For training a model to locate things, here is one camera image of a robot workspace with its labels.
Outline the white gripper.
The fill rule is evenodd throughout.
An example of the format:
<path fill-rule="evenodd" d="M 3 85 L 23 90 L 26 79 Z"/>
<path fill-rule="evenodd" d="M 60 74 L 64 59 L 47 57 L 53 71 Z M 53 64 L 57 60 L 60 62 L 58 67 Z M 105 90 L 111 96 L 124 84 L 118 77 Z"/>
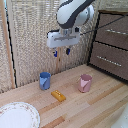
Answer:
<path fill-rule="evenodd" d="M 50 31 L 47 34 L 47 46 L 56 48 L 62 46 L 70 46 L 77 44 L 80 40 L 80 29 L 78 27 L 72 29 L 59 29 Z M 66 55 L 69 55 L 71 48 L 66 49 Z M 54 50 L 54 57 L 57 57 L 57 50 Z"/>

